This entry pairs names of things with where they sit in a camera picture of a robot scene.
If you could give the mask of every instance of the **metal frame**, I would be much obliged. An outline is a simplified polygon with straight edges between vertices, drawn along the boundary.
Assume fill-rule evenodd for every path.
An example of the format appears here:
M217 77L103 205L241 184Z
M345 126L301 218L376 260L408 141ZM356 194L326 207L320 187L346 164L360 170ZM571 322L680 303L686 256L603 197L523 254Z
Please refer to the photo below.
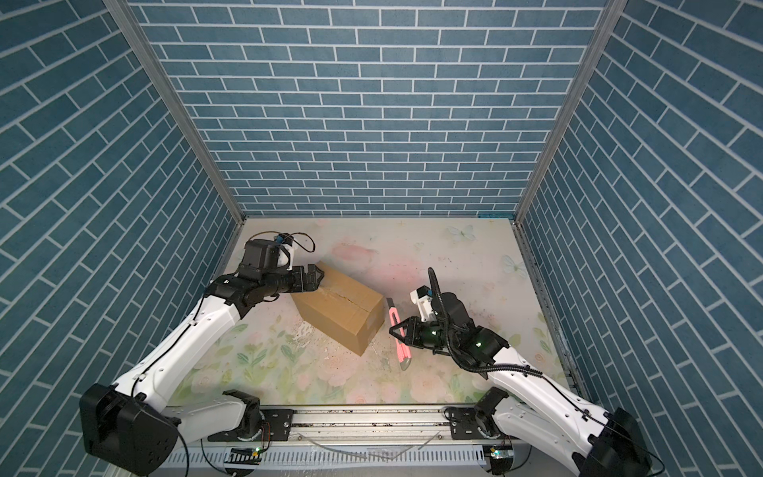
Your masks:
M230 262L230 258L233 256L233 252L236 250L236 244L238 243L239 237L241 237L242 230L243 223L236 224L236 227L233 229L233 233L230 235L230 239L228 240L228 245L225 246L223 255L220 257L220 261L217 262L217 266L214 269L214 275L210 277L210 280L214 280L218 276L225 273L228 262Z
M549 170L551 161L554 159L559 144L562 142L562 137L567 131L572 120L572 115L575 113L575 109L578 107L580 98L583 97L585 87L588 85L588 81L594 74L594 69L599 63L601 54L604 51L604 47L610 40L612 31L620 19L620 14L623 13L628 0L609 0L607 6L601 12L599 21L596 24L594 30L594 36L591 38L591 43L588 44L588 48L585 50L583 59L580 62L578 71L575 73L575 77L572 80L570 89L565 96L565 100L559 109L559 116L556 118L553 129L549 133L546 144L543 145L543 150L538 157L538 162L530 174L530 180L527 183L524 194L520 199L520 203L517 206L517 211L514 214L517 223L521 224L524 221L525 215L527 215L530 209L530 204L533 203L540 183L543 177L546 175L546 171Z
M368 460L347 459L332 460L330 450L321 449L329 446L350 453L364 453L367 450L399 450L410 446L411 451L434 451L443 453L464 450L481 453L480 446L495 445L501 440L474 439L453 440L450 436L450 423L443 411L450 404L348 404L348 405L303 405L303 406L265 406L266 409L291 409L294 417L291 422L291 433L288 441L273 442L271 452L279 452L280 457L273 462L263 460L258 469L278 469L285 466L280 459L283 456L303 454L320 454L313 458L313 465L299 464L300 469L311 468L341 468L350 463L355 466L370 463L379 464L383 459ZM520 455L529 452L529 445L521 439L510 440L511 444L520 450ZM212 462L219 464L232 446L246 446L246 442L205 442L207 456ZM200 451L199 446L188 447L191 454ZM478 463L480 459L472 459L464 464ZM201 458L191 459L192 467L205 468L208 464ZM382 462L384 466L404 464L415 465L416 461ZM435 465L427 462L426 458L419 465ZM184 469L185 451L176 447L175 452L160 467L161 469Z
M130 44L135 56L140 65L145 70L151 83L156 91L159 93L160 98L164 101L164 105L169 110L169 113L175 118L175 122L178 124L180 132L183 137L188 141L188 144L196 154L196 159L199 161L204 171L207 172L209 179L212 181L212 185L217 190L217 193L222 197L225 202L228 211L235 219L238 225L243 224L244 213L238 204L238 201L234 198L233 193L228 188L225 178L221 174L214 163L209 149L206 143L201 138L201 135L196 129L196 125L188 116L188 112L185 110L185 106L175 90L175 87L169 81L167 73L164 71L159 57L151 47L151 44L146 36L146 33L138 24L137 18L133 13L126 0L104 0L104 4L109 13L113 17L120 31Z
M546 284L540 274L538 261L533 254L533 250L530 248L530 242L527 239L524 227L522 224L514 222L512 223L512 228L522 253L522 260L525 263L527 275L530 277L530 281L535 289L535 295L538 297L538 302L543 310L543 316L546 317L546 322L549 325L549 330L551 331L549 334L554 342L556 351L559 353L559 359L562 361L562 368L568 373L568 384L570 387L575 388L576 393L581 398L590 401L591 393L581 378L580 369L575 363L575 357L572 355L567 338L564 335L564 330L562 329L562 324L559 322L559 314L556 312L556 307L551 300L549 290L546 288Z

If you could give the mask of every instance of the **black mounting bracket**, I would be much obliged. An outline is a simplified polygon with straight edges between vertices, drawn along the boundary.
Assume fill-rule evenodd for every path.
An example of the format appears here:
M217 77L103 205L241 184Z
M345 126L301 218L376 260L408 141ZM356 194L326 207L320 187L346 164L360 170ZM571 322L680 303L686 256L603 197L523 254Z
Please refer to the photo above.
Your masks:
M294 417L294 411L292 409L259 409L262 419L262 428L268 429L270 427L270 440L271 442L284 442L288 440L291 433L291 419ZM248 442L247 440L239 439L236 430L227 430L224 432L218 432L207 437L209 442ZM256 434L253 437L253 441L262 440L260 434Z
M454 440L503 439L502 433L493 421L495 407L508 397L503 389L490 388L474 406L445 408L445 417L450 421L450 436Z

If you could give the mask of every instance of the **black motor housing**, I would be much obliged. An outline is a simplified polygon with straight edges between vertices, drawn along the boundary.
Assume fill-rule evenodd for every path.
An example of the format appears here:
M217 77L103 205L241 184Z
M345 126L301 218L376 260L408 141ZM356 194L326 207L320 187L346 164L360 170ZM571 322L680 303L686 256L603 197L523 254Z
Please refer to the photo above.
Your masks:
M575 453L580 477L644 477L652 459L636 418L622 408L607 415L607 427L598 437L589 437L593 448L588 457Z
M82 440L88 454L149 475L175 447L178 430L148 404L94 384L79 399Z

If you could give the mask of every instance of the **black motor joint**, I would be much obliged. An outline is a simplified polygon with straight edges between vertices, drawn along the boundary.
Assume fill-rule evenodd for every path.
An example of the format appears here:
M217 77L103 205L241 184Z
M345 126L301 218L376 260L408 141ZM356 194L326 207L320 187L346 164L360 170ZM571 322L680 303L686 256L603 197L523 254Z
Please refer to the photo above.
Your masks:
M247 241L236 274L217 277L204 294L223 298L227 305L235 305L243 318L252 307L268 301L268 297L275 299L281 293L317 290L324 271L314 264L289 269L293 257L284 245L290 245L292 239L286 234L279 234L276 239ZM287 256L287 262L279 265L282 253Z
M429 287L422 286L418 288L417 294L419 298L423 298L431 295L431 291ZM391 327L390 335L408 346L447 355L445 333L448 330L443 317L448 316L451 341L456 343L454 351L459 354L461 361L473 366L494 364L493 356L502 348L508 348L509 343L494 331L475 325L456 294L442 293L442 298L444 309L438 300L432 300L436 321L422 321L420 317L413 316Z

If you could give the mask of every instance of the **pink utility knife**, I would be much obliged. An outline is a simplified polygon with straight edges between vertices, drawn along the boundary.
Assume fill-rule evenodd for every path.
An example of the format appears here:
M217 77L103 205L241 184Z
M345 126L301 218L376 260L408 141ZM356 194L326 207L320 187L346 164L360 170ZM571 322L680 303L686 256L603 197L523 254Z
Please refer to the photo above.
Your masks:
M398 309L394 307L392 298L387 298L387 306L389 307L389 321L392 323L392 326L400 324L400 314L398 313ZM405 337L405 331L400 330L400 335ZM398 345L398 361L400 361L400 369L405 371L410 365L410 347L398 340L395 340L395 343Z

